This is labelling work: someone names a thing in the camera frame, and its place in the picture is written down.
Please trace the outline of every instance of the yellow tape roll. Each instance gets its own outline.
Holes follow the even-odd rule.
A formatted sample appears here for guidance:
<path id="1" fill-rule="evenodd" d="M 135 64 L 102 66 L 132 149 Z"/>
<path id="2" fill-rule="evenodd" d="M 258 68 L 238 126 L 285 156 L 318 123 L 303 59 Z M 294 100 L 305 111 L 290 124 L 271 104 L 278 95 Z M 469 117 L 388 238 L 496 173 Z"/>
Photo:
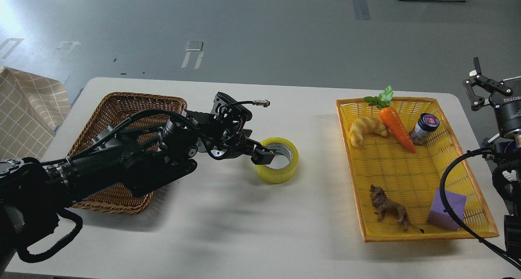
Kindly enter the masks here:
<path id="1" fill-rule="evenodd" d="M 281 184 L 290 180 L 296 172 L 298 163 L 298 151 L 294 144 L 284 138 L 269 138 L 261 142 L 261 144 L 270 149 L 276 149 L 288 158 L 289 164 L 280 169 L 269 168 L 266 165 L 255 166 L 255 172 L 265 182 L 270 184 Z"/>

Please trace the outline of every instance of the green leaves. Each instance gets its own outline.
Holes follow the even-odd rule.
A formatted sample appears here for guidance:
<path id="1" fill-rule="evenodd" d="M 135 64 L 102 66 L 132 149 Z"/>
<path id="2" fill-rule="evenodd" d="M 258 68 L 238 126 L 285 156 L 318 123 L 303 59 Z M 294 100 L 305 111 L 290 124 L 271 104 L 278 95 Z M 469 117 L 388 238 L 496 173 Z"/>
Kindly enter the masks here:
<path id="1" fill-rule="evenodd" d="M 385 107 L 391 106 L 391 99 L 394 92 L 391 86 L 387 86 L 385 90 L 378 95 L 378 97 L 367 96 L 363 100 L 369 103 L 369 106 L 376 106 L 376 108 L 382 110 Z"/>

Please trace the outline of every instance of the white table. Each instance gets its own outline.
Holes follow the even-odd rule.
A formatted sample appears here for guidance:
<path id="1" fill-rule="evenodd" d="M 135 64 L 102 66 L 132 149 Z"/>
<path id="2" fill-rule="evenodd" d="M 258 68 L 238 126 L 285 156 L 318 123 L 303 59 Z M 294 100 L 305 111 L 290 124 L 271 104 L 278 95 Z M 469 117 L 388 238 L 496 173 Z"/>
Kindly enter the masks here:
<path id="1" fill-rule="evenodd" d="M 84 218 L 78 237 L 50 260 L 26 264 L 17 256 L 6 271 L 103 279 L 132 278 L 501 278 L 517 270 L 476 240 L 373 242 L 361 238 L 336 99 L 378 91 L 142 79 L 95 78 L 74 105 L 44 160 L 65 156 L 99 101 L 110 92 L 179 96 L 207 112 L 216 92 L 238 101 L 269 99 L 251 107 L 251 138 L 279 136 L 298 148 L 294 178 L 261 182 L 248 157 L 215 161 L 198 154 L 197 170 L 174 182 L 137 216 L 75 210 Z M 463 150 L 479 146 L 460 102 L 451 94 L 395 92 L 439 101 Z M 469 160 L 504 247 L 506 213 L 487 164 Z M 31 247 L 44 251 L 70 231 Z"/>

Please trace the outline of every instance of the toy croissant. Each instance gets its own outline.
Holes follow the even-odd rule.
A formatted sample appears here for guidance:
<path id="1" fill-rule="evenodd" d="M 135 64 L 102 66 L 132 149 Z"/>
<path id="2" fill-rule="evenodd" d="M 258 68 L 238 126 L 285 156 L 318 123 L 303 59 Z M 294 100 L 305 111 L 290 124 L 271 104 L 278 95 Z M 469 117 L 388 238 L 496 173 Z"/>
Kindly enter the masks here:
<path id="1" fill-rule="evenodd" d="M 355 119 L 349 129 L 349 140 L 353 147 L 359 148 L 363 144 L 363 135 L 377 133 L 380 136 L 388 137 L 389 129 L 377 118 L 364 116 Z"/>

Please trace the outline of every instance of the sponge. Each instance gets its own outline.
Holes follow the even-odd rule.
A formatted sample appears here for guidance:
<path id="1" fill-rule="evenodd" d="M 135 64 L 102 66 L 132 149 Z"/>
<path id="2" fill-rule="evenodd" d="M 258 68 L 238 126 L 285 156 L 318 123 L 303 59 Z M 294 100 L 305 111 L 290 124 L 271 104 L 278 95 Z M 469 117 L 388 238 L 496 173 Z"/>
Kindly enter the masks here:
<path id="1" fill-rule="evenodd" d="M 465 212 L 465 202 L 467 201 L 467 196 L 456 194 L 454 192 L 448 192 L 446 190 L 445 194 L 447 196 L 447 201 L 449 201 L 449 205 L 451 205 L 452 209 L 454 210 L 454 213 L 456 213 L 456 215 L 461 220 L 463 220 L 463 213 Z M 434 199 L 432 200 L 427 222 L 452 231 L 457 231 L 460 228 L 460 226 L 454 220 L 452 220 L 449 214 L 445 212 L 445 207 L 443 206 L 443 203 L 441 203 L 439 188 L 434 194 Z"/>

